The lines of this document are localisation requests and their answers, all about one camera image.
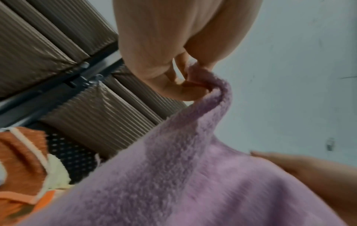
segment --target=pink towel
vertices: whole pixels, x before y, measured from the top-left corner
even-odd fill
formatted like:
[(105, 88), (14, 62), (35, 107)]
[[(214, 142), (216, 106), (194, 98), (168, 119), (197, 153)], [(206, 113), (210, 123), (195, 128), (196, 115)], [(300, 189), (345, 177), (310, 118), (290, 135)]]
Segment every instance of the pink towel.
[(342, 226), (296, 178), (214, 135), (232, 94), (197, 64), (189, 78), (214, 89), (95, 170), (21, 225)]

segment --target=orange cloth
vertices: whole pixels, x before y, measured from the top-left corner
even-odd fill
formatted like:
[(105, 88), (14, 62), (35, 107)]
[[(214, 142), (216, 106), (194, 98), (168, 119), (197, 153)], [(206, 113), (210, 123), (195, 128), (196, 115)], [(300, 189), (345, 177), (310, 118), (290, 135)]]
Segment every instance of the orange cloth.
[[(43, 131), (17, 129), (47, 158)], [(18, 212), (38, 194), (47, 174), (37, 157), (11, 132), (0, 133), (0, 161), (7, 172), (7, 178), (0, 186), (1, 225), (7, 216)]]

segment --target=fleece fabric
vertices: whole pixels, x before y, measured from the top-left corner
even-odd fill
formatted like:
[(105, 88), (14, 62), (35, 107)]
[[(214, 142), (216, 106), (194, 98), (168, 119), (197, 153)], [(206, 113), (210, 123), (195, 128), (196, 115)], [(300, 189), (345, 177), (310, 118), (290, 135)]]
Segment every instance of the fleece fabric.
[(296, 178), (221, 143), (230, 86), (197, 64), (188, 74), (212, 91), (20, 225), (345, 225)]

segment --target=hand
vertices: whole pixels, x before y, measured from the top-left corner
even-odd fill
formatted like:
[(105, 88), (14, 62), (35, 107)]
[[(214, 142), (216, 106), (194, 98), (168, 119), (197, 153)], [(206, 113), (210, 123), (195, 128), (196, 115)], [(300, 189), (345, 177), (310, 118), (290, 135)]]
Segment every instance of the hand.
[(255, 20), (262, 0), (113, 0), (119, 50), (131, 72), (159, 94), (194, 101), (208, 91), (186, 79), (189, 56), (212, 69)]
[(320, 196), (348, 225), (357, 225), (357, 168), (307, 156), (251, 152), (271, 161)]

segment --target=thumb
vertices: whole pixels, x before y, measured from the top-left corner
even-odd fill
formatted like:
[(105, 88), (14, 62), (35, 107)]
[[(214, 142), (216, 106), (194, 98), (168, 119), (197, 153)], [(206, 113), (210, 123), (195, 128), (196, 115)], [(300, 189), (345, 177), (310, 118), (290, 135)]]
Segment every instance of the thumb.
[(258, 152), (258, 151), (251, 151), (251, 156), (260, 157), (271, 161), (275, 165), (281, 167), (283, 170), (286, 171), (297, 171), (301, 169), (301, 167), (305, 162), (305, 157), (297, 156), (297, 155), (286, 155), (280, 154), (276, 152)]

